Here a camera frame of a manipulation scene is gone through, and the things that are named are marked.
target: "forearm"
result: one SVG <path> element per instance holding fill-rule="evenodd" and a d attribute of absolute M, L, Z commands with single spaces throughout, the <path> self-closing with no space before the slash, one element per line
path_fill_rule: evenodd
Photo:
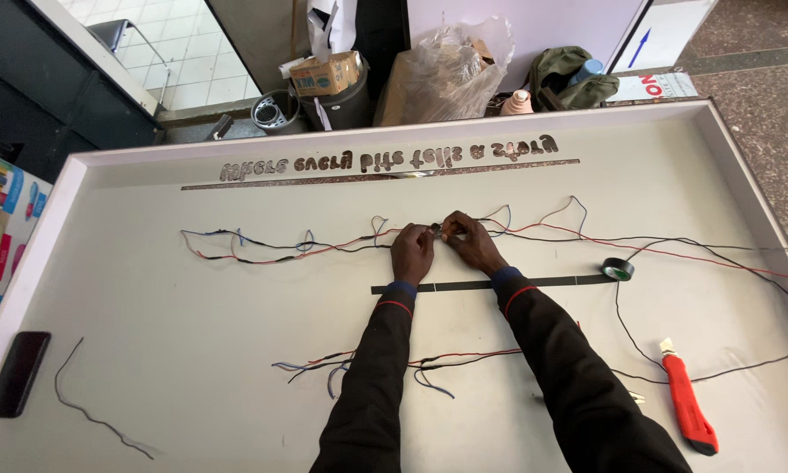
<path fill-rule="evenodd" d="M 394 288 L 378 300 L 321 435 L 312 471 L 399 471 L 399 403 L 408 365 L 414 297 Z"/>
<path fill-rule="evenodd" d="M 690 471 L 668 433 L 641 413 L 563 308 L 518 272 L 497 286 L 500 310 L 574 471 Z"/>

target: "white frame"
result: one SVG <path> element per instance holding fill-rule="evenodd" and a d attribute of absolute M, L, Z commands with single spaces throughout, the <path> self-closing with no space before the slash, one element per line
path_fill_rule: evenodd
<path fill-rule="evenodd" d="M 135 148 L 108 152 L 89 152 L 72 155 L 57 180 L 52 196 L 40 222 L 31 237 L 29 247 L 21 259 L 0 306 L 0 367 L 15 333 L 23 321 L 35 294 L 53 247 L 63 230 L 84 177 L 91 166 L 122 166 L 129 163 L 160 162 L 202 158 L 209 161 L 210 179 L 218 183 L 218 168 L 212 164 L 217 156 L 239 156 L 276 152 L 286 141 L 314 141 L 316 149 L 341 146 L 345 137 L 353 145 L 385 144 L 386 142 L 420 141 L 426 139 L 463 138 L 472 134 L 475 126 L 480 133 L 507 134 L 527 132 L 531 129 L 562 130 L 614 124 L 638 124 L 657 120 L 691 119 L 703 133 L 707 145 L 717 160 L 728 188 L 742 211 L 756 244 L 761 247 L 788 247 L 788 240 L 781 230 L 767 199 L 761 192 L 753 173 L 741 155 L 724 121 L 713 102 L 669 102 L 631 107 L 614 107 L 582 111 L 536 113 L 496 117 L 493 119 L 461 120 L 434 124 L 415 124 L 389 128 L 356 131 L 337 131 L 296 136 L 269 136 L 234 141 L 212 141 L 189 145 Z M 277 175 L 294 178 L 297 175 Z M 788 274 L 788 252 L 765 252 L 768 269 Z M 788 289 L 788 279 L 780 281 Z"/>

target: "black electrical tape roll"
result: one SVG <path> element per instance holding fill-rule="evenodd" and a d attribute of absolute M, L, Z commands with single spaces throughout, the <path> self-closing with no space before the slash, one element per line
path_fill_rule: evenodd
<path fill-rule="evenodd" d="M 636 268 L 621 258 L 607 258 L 601 264 L 601 273 L 617 281 L 630 281 Z"/>

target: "plastic bag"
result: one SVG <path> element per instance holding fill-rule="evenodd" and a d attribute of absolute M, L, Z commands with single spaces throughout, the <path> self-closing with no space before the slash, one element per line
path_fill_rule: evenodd
<path fill-rule="evenodd" d="M 481 70 L 482 39 L 494 64 Z M 479 25 L 457 23 L 423 39 L 397 55 L 380 110 L 379 124 L 411 124 L 459 120 L 484 115 L 513 57 L 511 24 L 504 17 Z"/>

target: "chair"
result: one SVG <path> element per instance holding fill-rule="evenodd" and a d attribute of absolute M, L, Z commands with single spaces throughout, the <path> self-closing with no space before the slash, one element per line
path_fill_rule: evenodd
<path fill-rule="evenodd" d="M 152 43 L 150 43 L 148 39 L 146 39 L 146 36 L 140 31 L 140 29 L 134 25 L 134 22 L 128 19 L 115 19 L 113 21 L 106 21 L 105 23 L 98 23 L 85 28 L 87 28 L 87 31 L 89 31 L 91 35 L 95 36 L 96 40 L 101 43 L 102 46 L 106 47 L 112 54 L 116 54 L 116 50 L 120 48 L 120 42 L 122 41 L 122 36 L 125 34 L 126 29 L 134 28 L 136 32 L 139 33 L 140 36 L 142 36 L 142 38 L 146 41 L 148 47 L 154 51 L 154 54 L 160 58 L 160 61 L 163 63 L 163 67 L 166 67 L 166 81 L 163 83 L 163 88 L 160 90 L 160 99 L 158 100 L 158 102 L 163 103 L 163 94 L 166 93 L 166 84 L 169 82 L 169 76 L 172 74 L 172 71 L 169 70 L 166 60 L 160 56 L 160 53 L 157 52 L 157 49 L 154 49 Z"/>

